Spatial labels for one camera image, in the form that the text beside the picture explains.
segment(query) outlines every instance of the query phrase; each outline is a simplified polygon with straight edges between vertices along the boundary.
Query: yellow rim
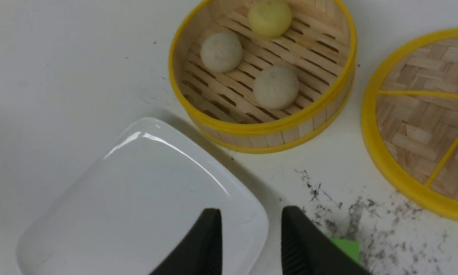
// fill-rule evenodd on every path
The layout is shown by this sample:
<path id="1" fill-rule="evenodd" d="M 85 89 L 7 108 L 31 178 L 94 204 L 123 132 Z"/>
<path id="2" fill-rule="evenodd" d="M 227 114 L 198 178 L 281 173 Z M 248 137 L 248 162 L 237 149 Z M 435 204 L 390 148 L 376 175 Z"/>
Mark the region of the yellow rim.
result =
<path id="1" fill-rule="evenodd" d="M 197 127 L 199 128 L 199 130 L 204 135 L 206 135 L 208 137 L 208 139 L 210 139 L 211 141 L 217 143 L 218 145 L 224 146 L 225 148 L 228 148 L 228 149 L 230 149 L 232 151 L 237 151 L 237 152 L 247 153 L 247 154 L 269 154 L 269 153 L 276 153 L 276 152 L 285 151 L 285 150 L 288 150 L 288 149 L 291 149 L 291 148 L 294 148 L 294 147 L 297 147 L 297 146 L 299 146 L 301 144 L 306 143 L 307 141 L 309 141 L 309 140 L 313 139 L 314 137 L 316 137 L 318 134 L 322 133 L 322 131 L 324 131 L 327 127 L 329 127 L 329 125 L 337 118 L 339 113 L 342 111 L 342 109 L 346 105 L 346 102 L 348 101 L 348 98 L 350 97 L 352 87 L 353 87 L 353 84 L 351 84 L 350 90 L 349 90 L 348 94 L 346 95 L 346 97 L 344 98 L 343 103 L 336 110 L 336 113 L 334 113 L 334 115 L 332 115 L 332 117 L 329 118 L 329 120 L 327 120 L 319 128 L 317 128 L 316 130 L 314 130 L 310 134 L 302 137 L 301 139 L 297 139 L 294 142 L 285 143 L 285 144 L 283 144 L 281 146 L 273 146 L 273 147 L 268 147 L 268 148 L 244 148 L 244 147 L 239 147 L 239 146 L 233 146 L 232 144 L 224 143 L 224 142 L 219 141 L 218 139 L 214 139 L 209 134 L 207 134 L 203 129 L 201 129 L 198 126 Z"/>
<path id="2" fill-rule="evenodd" d="M 323 108 L 325 108 L 333 99 L 337 97 L 341 89 L 344 88 L 349 77 L 353 74 L 354 69 L 354 62 L 356 59 L 356 28 L 354 26 L 353 18 L 349 13 L 348 9 L 344 5 L 341 0 L 335 0 L 337 5 L 341 8 L 346 19 L 348 21 L 348 25 L 350 28 L 351 33 L 351 46 L 350 52 L 348 56 L 348 60 L 346 61 L 346 65 L 344 66 L 343 72 L 338 76 L 337 80 L 329 87 L 328 91 L 325 92 L 317 101 L 313 104 L 304 108 L 302 111 L 290 115 L 288 117 L 282 118 L 280 120 L 275 120 L 272 122 L 260 123 L 260 124 L 237 124 L 237 123 L 230 123 L 225 121 L 216 120 L 214 118 L 209 117 L 208 115 L 200 112 L 197 108 L 194 108 L 190 104 L 190 102 L 185 99 L 183 94 L 181 93 L 180 88 L 175 80 L 175 71 L 173 69 L 173 60 L 175 55 L 175 48 L 178 44 L 178 40 L 180 36 L 187 26 L 187 24 L 191 21 L 191 19 L 201 10 L 203 7 L 208 5 L 212 0 L 204 0 L 202 1 L 195 9 L 188 14 L 185 20 L 181 23 L 180 27 L 175 33 L 173 38 L 173 42 L 171 43 L 171 49 L 169 54 L 169 77 L 171 82 L 171 87 L 175 92 L 176 97 L 180 101 L 181 105 L 185 108 L 187 113 L 198 122 L 210 127 L 214 130 L 221 131 L 228 134 L 237 134 L 239 136 L 259 136 L 265 134 L 273 134 L 277 132 L 282 132 L 284 130 L 292 129 L 297 127 L 303 120 L 313 117 L 317 115 Z"/>
<path id="3" fill-rule="evenodd" d="M 403 45 L 387 57 L 374 73 L 368 87 L 366 88 L 361 113 L 361 124 L 363 139 L 368 149 L 368 153 L 383 176 L 399 192 L 410 200 L 416 202 L 421 207 L 424 207 L 425 209 L 428 209 L 440 216 L 458 221 L 458 201 L 441 195 L 429 188 L 430 182 L 433 181 L 434 176 L 437 175 L 439 169 L 442 168 L 442 166 L 447 162 L 447 158 L 449 158 L 453 153 L 455 145 L 458 144 L 458 137 L 455 139 L 450 150 L 448 150 L 443 159 L 441 159 L 438 167 L 435 169 L 435 173 L 431 175 L 430 182 L 422 184 L 403 170 L 389 153 L 381 139 L 375 116 L 378 94 L 392 93 L 390 91 L 381 91 L 380 87 L 383 80 L 395 64 L 419 47 L 448 38 L 458 38 L 458 29 L 443 30 L 421 36 Z M 428 94 L 449 96 L 458 99 L 458 95 L 442 92 L 400 91 L 398 94 Z"/>

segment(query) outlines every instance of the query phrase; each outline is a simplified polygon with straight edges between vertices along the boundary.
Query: square plate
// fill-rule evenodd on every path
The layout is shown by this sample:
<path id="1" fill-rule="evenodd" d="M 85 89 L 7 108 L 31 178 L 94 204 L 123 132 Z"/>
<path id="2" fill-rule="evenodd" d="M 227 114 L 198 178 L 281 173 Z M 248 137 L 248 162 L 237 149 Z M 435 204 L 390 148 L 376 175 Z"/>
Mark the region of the square plate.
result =
<path id="1" fill-rule="evenodd" d="M 253 194 L 170 125 L 131 125 L 20 238 L 24 275 L 146 275 L 204 208 L 222 212 L 223 274 L 246 275 L 268 233 Z"/>

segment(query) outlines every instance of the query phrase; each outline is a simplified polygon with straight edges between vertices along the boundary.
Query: bamboo steamer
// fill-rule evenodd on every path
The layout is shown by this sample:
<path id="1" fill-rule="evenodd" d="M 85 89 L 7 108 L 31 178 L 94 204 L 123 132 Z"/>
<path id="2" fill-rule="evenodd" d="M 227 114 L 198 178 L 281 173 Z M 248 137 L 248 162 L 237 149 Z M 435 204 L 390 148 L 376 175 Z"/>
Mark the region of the bamboo steamer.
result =
<path id="1" fill-rule="evenodd" d="M 288 0 L 293 20 L 276 39 L 248 27 L 259 1 L 205 0 L 183 21 L 173 39 L 170 81 L 196 126 L 212 141 L 245 153 L 271 153 L 298 146 L 337 117 L 351 90 L 356 30 L 341 0 Z M 243 61 L 228 73 L 209 71 L 199 56 L 203 41 L 217 32 L 235 33 Z M 291 64 L 300 82 L 295 103 L 266 110 L 252 87 L 261 70 Z"/>
<path id="2" fill-rule="evenodd" d="M 458 29 L 391 54 L 366 89 L 365 144 L 395 188 L 458 221 Z"/>

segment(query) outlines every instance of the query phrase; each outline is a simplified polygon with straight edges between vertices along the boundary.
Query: crumbs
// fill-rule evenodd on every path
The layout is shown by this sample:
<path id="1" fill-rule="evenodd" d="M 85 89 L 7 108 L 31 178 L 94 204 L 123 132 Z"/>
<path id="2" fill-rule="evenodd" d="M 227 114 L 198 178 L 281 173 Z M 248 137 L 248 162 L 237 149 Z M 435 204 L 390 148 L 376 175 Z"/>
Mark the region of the crumbs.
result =
<path id="1" fill-rule="evenodd" d="M 302 212 L 329 237 L 359 241 L 361 262 L 374 275 L 443 274 L 438 258 L 447 243 L 446 231 L 426 242 L 407 233 L 397 234 L 404 224 L 421 220 L 421 207 L 396 191 L 386 202 L 357 196 L 345 205 L 306 170 L 295 173 L 309 193 Z"/>

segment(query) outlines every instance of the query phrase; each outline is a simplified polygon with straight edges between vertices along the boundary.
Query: yellow bun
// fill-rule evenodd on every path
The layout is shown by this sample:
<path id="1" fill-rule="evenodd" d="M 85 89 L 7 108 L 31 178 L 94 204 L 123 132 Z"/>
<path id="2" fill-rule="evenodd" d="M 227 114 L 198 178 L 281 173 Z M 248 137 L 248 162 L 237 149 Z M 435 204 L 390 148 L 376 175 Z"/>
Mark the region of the yellow bun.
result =
<path id="1" fill-rule="evenodd" d="M 290 27 L 291 10 L 283 0 L 265 0 L 255 5 L 248 14 L 251 30 L 259 36 L 276 38 Z"/>

